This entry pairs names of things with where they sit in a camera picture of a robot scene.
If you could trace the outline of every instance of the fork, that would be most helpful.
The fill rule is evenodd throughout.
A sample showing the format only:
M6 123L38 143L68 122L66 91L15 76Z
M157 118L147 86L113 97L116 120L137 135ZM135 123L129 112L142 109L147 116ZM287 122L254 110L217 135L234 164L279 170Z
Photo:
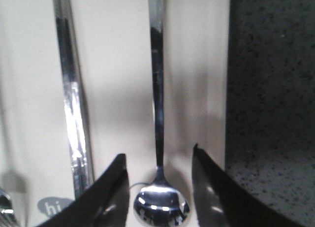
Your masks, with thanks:
M12 208L11 197L0 188L0 227L20 227Z

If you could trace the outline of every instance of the sticker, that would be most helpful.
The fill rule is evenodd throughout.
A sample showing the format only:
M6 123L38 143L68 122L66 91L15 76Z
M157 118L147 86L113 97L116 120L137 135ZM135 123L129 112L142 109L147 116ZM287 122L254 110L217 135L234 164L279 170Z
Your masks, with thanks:
M50 218L68 207L72 202L73 200L68 198L51 196L40 200L37 207L41 213Z

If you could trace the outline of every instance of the spoon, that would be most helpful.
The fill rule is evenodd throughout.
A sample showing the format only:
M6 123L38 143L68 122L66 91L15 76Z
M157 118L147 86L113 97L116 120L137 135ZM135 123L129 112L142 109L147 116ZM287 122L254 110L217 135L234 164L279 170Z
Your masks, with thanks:
M167 182L163 170L163 2L149 0L157 173L154 181L140 190L133 208L137 216L151 226L175 227L188 217L189 205Z
M11 197L0 189L0 227L20 227L14 216Z

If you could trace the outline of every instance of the metal utensil handle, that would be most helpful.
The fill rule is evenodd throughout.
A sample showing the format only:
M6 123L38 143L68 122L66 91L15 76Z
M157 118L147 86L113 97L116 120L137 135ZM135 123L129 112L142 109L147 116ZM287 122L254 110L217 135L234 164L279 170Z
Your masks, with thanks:
M64 111L70 145L74 195L77 199L94 181L88 116L82 82L70 0L53 0L63 75Z
M164 153L163 13L164 0L149 0L154 124L158 168L163 168Z

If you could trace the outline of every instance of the speckled countertop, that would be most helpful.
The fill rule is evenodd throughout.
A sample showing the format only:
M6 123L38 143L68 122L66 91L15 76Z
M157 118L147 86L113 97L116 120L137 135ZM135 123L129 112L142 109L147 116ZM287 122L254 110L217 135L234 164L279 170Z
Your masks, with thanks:
M315 226L315 0L231 0L226 170Z

